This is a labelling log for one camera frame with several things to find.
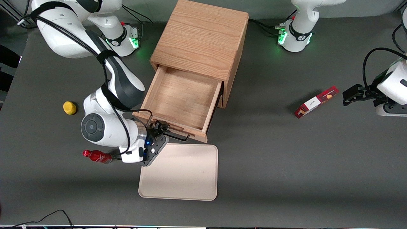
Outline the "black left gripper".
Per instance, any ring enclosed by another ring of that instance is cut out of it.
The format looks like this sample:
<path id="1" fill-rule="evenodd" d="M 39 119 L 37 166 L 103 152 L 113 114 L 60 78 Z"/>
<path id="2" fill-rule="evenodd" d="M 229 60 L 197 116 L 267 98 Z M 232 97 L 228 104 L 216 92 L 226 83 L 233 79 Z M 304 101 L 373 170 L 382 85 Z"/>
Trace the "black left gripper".
<path id="1" fill-rule="evenodd" d="M 367 100 L 373 100 L 374 106 L 384 105 L 385 103 L 387 103 L 387 96 L 380 91 L 376 91 L 376 87 L 374 87 L 373 89 L 368 89 L 367 87 L 363 87 L 360 84 L 356 84 L 350 87 L 348 89 L 348 95 L 343 94 L 342 97 L 343 106 L 349 106 L 354 102 Z"/>

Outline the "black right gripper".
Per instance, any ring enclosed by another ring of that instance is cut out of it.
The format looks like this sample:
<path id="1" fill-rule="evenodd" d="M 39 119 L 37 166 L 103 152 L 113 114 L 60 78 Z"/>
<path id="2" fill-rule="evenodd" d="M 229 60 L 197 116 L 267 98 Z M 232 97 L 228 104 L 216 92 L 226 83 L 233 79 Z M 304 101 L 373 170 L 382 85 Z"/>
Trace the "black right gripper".
<path id="1" fill-rule="evenodd" d="M 150 166 L 169 142 L 169 138 L 164 135 L 169 131 L 169 128 L 169 124 L 160 121 L 156 121 L 153 128 L 147 128 L 147 136 L 142 151 L 143 160 L 141 165 L 143 167 Z"/>

